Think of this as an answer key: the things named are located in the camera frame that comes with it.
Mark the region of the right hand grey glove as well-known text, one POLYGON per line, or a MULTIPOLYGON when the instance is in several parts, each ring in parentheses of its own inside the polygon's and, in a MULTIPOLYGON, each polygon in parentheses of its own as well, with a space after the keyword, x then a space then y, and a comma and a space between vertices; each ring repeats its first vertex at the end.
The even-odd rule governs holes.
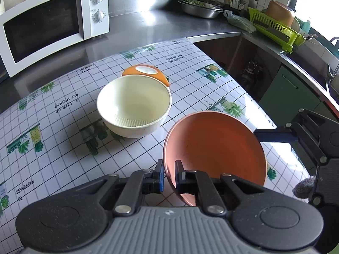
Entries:
POLYGON ((292 192, 294 196, 300 199, 306 199, 311 196, 315 182, 315 177, 305 178, 295 185, 292 192))

